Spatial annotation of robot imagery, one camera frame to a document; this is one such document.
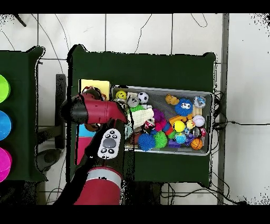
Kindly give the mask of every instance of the soccer ball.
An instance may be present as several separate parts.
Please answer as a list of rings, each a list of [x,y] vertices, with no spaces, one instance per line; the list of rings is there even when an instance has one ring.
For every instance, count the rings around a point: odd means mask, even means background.
[[[149,96],[146,92],[138,93],[138,99],[141,104],[146,104],[148,102]]]

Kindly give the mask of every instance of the white ball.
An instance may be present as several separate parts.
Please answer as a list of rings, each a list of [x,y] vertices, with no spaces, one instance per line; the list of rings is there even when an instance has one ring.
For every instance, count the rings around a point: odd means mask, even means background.
[[[149,96],[146,92],[140,92],[138,93],[138,99],[140,104],[146,104],[148,102]]]
[[[196,115],[192,120],[197,127],[201,127],[205,124],[205,118],[201,115]]]

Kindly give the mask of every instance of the baseball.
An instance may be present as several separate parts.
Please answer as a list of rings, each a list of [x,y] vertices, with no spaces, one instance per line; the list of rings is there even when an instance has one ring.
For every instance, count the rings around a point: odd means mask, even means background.
[[[201,127],[205,124],[205,119],[203,116],[201,115],[196,115],[194,118],[193,118],[193,122],[195,123],[195,125],[197,127]]]

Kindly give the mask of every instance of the yellow toy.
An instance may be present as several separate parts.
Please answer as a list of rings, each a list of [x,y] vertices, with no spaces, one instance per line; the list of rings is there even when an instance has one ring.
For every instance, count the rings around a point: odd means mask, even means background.
[[[195,117],[196,115],[203,115],[203,110],[201,108],[195,107],[193,105],[193,110],[192,110],[192,117]]]
[[[165,100],[166,100],[167,104],[172,104],[172,105],[179,104],[179,99],[177,99],[176,97],[174,97],[170,94],[166,95]]]
[[[123,90],[119,90],[116,95],[115,95],[116,98],[118,99],[124,99],[126,100],[127,99],[127,93]]]
[[[176,117],[172,117],[169,119],[169,123],[171,124],[171,126],[174,124],[174,122],[176,122],[177,120],[180,120],[182,122],[186,122],[187,120],[191,120],[192,119],[192,114],[189,114],[187,117],[183,117],[183,116],[176,116]]]
[[[182,121],[177,120],[172,127],[176,132],[182,132],[185,129],[185,124]]]
[[[191,130],[191,129],[193,129],[195,127],[195,123],[192,120],[188,120],[186,125],[187,125],[187,128],[189,130]]]

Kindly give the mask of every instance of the orange toy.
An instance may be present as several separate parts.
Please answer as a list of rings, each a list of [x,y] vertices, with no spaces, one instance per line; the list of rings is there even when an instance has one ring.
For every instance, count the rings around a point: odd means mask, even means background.
[[[176,116],[176,117],[172,117],[169,119],[169,123],[171,124],[171,126],[174,124],[174,122],[176,122],[177,120],[180,120],[182,122],[186,122],[187,120],[191,120],[192,119],[192,114],[189,114],[187,117],[183,117],[183,116]]]
[[[190,146],[194,150],[200,150],[203,146],[203,142],[200,138],[194,138],[193,141],[190,143]]]

